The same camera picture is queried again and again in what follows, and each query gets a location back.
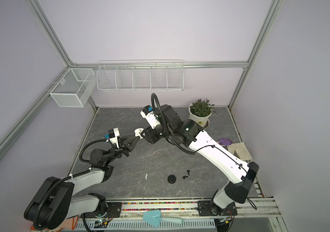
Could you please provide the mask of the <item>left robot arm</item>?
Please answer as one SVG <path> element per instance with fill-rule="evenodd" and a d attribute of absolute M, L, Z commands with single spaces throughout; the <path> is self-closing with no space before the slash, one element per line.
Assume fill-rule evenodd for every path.
<path fill-rule="evenodd" d="M 84 159 L 83 153 L 80 153 L 79 159 L 90 167 L 64 178 L 47 178 L 25 209 L 24 218 L 33 223 L 34 229 L 41 231 L 55 229 L 66 219 L 88 213 L 105 217 L 109 209 L 105 196 L 97 193 L 83 197 L 75 195 L 107 181 L 114 168 L 110 163 L 122 155 L 129 156 L 140 139 L 141 136 L 118 136 L 113 142 L 105 138 L 102 142 L 109 144 L 108 150 L 96 148 L 91 151 L 89 159 Z"/>

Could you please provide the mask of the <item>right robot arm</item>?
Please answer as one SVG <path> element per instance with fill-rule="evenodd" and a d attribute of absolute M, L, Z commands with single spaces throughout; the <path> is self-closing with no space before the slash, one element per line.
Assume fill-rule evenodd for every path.
<path fill-rule="evenodd" d="M 141 136 L 150 144 L 166 139 L 184 153 L 200 154 L 227 177 L 228 182 L 217 190 L 203 211 L 221 216 L 235 203 L 244 204 L 256 178 L 259 165 L 247 163 L 218 144 L 198 123 L 191 119 L 181 120 L 174 109 L 161 105 L 155 93 L 151 104 L 141 111 L 149 123 Z"/>

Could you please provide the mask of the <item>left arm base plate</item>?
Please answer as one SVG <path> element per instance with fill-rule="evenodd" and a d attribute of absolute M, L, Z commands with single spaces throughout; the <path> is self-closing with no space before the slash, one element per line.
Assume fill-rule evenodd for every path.
<path fill-rule="evenodd" d="M 106 203 L 106 212 L 101 213 L 99 210 L 85 213 L 85 218 L 119 218 L 121 214 L 122 202 L 108 202 Z"/>

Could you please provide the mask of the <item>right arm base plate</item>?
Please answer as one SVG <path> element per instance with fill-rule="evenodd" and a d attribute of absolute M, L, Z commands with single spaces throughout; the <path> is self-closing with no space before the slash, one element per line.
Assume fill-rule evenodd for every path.
<path fill-rule="evenodd" d="M 222 209 L 214 202 L 198 201 L 197 210 L 200 216 L 236 216 L 237 209 L 235 202 L 230 203 L 226 208 Z"/>

